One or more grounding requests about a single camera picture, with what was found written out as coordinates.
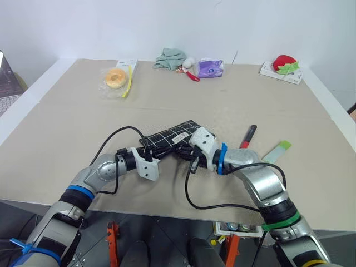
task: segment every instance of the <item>beige tabletop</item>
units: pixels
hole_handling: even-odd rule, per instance
[[[139,62],[127,99],[100,96],[101,72],[116,61],[77,60],[0,146],[0,199],[51,205],[86,167],[104,139],[122,126],[145,135],[194,120],[229,147],[238,147],[251,124],[250,148],[264,156],[281,140],[292,147],[277,161],[287,189],[314,229],[356,230],[356,154],[307,85],[259,75],[256,65],[227,65],[221,78],[193,82],[183,74]],[[104,152],[139,146],[131,131]],[[174,156],[159,165],[160,178],[131,171],[115,196],[100,195],[90,209],[261,224],[259,214],[237,208],[195,210],[186,201],[187,162]],[[106,189],[112,189],[113,183]],[[205,169],[189,191],[199,205],[252,205],[241,181]]]

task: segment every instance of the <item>yellow ring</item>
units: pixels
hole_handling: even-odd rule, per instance
[[[304,263],[302,267],[310,267],[317,263],[322,264],[322,263],[327,263],[327,262],[325,260],[310,260],[307,263]]]

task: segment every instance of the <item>green leaf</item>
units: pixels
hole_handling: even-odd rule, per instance
[[[286,74],[289,74],[289,73],[294,72],[297,69],[299,69],[299,62],[296,61],[292,64],[286,63],[286,64],[284,64],[284,66],[278,66],[278,67],[279,67],[279,70],[277,71],[277,73],[286,75]]]

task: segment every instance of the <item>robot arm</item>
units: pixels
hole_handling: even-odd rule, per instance
[[[24,247],[24,255],[13,266],[67,266],[80,241],[78,231],[84,214],[100,190],[116,177],[137,169],[141,177],[156,180],[159,176],[159,160],[151,162],[140,157],[132,147],[117,154],[104,154],[81,170],[61,198],[47,211],[32,231],[26,243],[11,241]]]
[[[249,149],[227,150],[225,144],[217,149],[214,136],[199,128],[189,141],[206,157],[210,170],[223,174],[231,167],[259,162],[258,156]],[[252,166],[234,172],[241,179],[253,202],[260,210],[268,231],[275,240],[274,250],[282,266],[338,266],[329,264],[330,259],[322,244],[301,216],[278,176],[267,166]]]
[[[217,170],[221,175],[231,167],[259,162],[257,154],[248,149],[227,150],[224,144],[219,149],[214,135],[205,128],[197,129],[189,144],[204,154],[209,170]],[[15,244],[24,247],[24,255],[12,266],[67,266],[80,241],[78,228],[84,214],[100,190],[108,182],[134,169],[141,177],[156,180],[159,176],[158,162],[157,159],[140,157],[134,147],[129,151],[119,150],[115,155],[98,157],[92,165],[77,174],[25,244],[12,239]],[[274,249],[282,266],[337,266],[329,264],[327,252],[274,172],[266,166],[251,166],[234,172],[234,175],[243,181],[261,212],[265,220],[263,228],[276,241]]]

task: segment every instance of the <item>white ball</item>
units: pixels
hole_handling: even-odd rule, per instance
[[[187,60],[189,60],[192,65],[195,64],[195,59],[193,57],[188,57]]]
[[[193,65],[193,63],[187,58],[186,60],[183,61],[182,66],[185,68],[190,68]]]

